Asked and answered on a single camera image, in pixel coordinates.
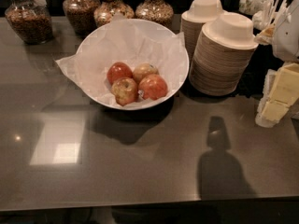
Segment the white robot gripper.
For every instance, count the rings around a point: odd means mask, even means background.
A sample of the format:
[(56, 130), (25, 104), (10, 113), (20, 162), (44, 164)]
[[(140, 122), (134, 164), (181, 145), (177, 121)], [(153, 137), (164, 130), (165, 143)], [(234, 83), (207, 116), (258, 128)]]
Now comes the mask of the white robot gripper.
[(273, 54), (284, 63), (277, 71), (269, 69), (263, 84), (263, 97), (257, 108), (255, 122), (272, 128), (299, 99), (299, 0), (291, 4), (254, 41), (271, 45)]

